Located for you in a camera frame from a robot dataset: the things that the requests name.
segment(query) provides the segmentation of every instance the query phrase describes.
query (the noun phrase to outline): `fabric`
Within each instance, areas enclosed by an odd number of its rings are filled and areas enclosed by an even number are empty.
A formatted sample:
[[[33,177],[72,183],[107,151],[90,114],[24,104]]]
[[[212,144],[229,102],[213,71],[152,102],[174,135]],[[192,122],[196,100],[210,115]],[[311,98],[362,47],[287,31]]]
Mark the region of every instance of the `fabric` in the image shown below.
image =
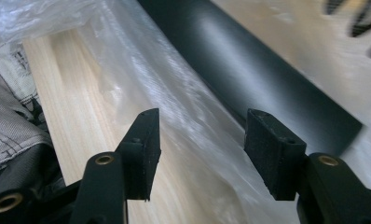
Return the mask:
[[[22,45],[0,42],[0,193],[64,187]]]

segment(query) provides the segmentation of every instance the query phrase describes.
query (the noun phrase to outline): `wood grain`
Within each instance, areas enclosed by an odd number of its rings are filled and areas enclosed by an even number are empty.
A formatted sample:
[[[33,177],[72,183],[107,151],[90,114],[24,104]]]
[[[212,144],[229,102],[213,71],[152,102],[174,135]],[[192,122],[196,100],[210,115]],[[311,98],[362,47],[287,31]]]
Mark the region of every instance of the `wood grain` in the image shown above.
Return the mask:
[[[71,184],[82,177],[91,156],[115,150],[129,126],[114,123],[116,110],[99,91],[101,68],[76,31],[25,40],[23,45],[65,182]],[[220,222],[217,214],[221,212],[214,211],[215,199],[209,198],[205,191],[210,189],[190,181],[192,175],[200,175],[201,170],[187,168],[189,165],[171,150],[175,147],[166,139],[165,133],[161,133],[162,155],[151,202],[130,201],[130,222]],[[209,173],[207,176],[216,189],[226,194],[232,192],[219,178]],[[237,197],[233,192],[232,198],[235,202],[230,207],[237,210]],[[231,218],[235,219],[242,220],[242,213]]]

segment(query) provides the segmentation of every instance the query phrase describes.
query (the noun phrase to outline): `plastic wrap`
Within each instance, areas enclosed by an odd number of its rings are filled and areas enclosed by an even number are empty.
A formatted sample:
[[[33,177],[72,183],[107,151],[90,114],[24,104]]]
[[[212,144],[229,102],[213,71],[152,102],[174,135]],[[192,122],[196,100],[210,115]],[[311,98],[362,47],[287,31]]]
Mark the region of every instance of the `plastic wrap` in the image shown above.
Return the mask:
[[[6,18],[6,11],[29,6],[33,1],[14,1],[17,4],[14,7],[3,5],[10,2],[13,1],[0,1],[0,18]],[[59,6],[64,2],[39,1],[39,4],[41,7]],[[360,40],[347,37],[344,18],[349,19],[349,15],[323,16],[320,0],[214,2],[235,15],[367,126],[344,159],[371,188],[371,60],[364,54],[364,45],[360,47]],[[198,203],[191,206],[210,218],[195,220],[195,223],[299,222],[295,203],[273,201],[243,152],[243,129],[136,1],[74,1],[72,4],[66,3],[68,11],[62,11],[62,17],[56,16],[55,20],[50,17],[55,15],[50,7],[37,10],[35,14],[15,10],[20,14],[0,21],[0,33],[6,39],[49,34],[77,27],[89,18],[87,24],[77,30],[103,68],[102,94],[117,106],[116,123],[131,124],[135,114],[159,107],[162,154],[169,155],[166,160],[176,163],[178,171],[173,172],[181,174],[182,188],[192,189]],[[77,16],[66,14],[72,10],[77,11]],[[19,20],[25,13],[29,20]],[[47,23],[50,28],[40,32],[40,24]],[[152,222],[171,223],[161,218],[164,217],[152,218]],[[187,220],[178,218],[179,223]]]
[[[118,105],[118,121],[128,123],[133,116],[127,115],[160,109],[168,144],[162,153],[174,153],[171,160],[184,172],[185,187],[199,198],[208,222],[297,223],[295,203],[274,202],[243,152],[242,127],[139,4],[102,1],[99,9],[78,31],[111,78],[105,94]]]
[[[94,0],[0,0],[0,37],[8,42],[75,28],[95,7]]]

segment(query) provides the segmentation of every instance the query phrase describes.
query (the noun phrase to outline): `wooden board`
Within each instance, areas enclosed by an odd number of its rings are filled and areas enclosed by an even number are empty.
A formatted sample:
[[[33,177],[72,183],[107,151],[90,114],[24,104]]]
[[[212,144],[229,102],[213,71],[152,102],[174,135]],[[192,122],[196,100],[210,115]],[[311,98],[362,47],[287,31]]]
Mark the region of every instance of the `wooden board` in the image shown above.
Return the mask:
[[[114,123],[116,111],[99,91],[101,68],[76,31],[25,40],[23,45],[65,182],[71,184],[82,177],[91,156],[115,150],[129,126]],[[163,152],[151,202],[130,201],[130,222],[217,223],[214,204],[203,199],[207,194],[195,187],[198,183],[186,181],[185,176],[190,176],[184,169],[187,164],[178,160],[165,139],[162,134]],[[211,179],[217,189],[221,186],[225,192],[232,191],[216,177]]]

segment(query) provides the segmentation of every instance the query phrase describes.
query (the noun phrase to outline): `black fabric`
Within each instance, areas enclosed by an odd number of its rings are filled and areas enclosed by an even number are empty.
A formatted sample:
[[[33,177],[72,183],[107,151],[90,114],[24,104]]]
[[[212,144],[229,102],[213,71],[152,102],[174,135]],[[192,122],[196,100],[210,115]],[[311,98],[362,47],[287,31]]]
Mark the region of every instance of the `black fabric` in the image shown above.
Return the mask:
[[[43,144],[23,152],[0,171],[0,193],[9,189],[28,188],[45,198],[64,186],[55,151]]]

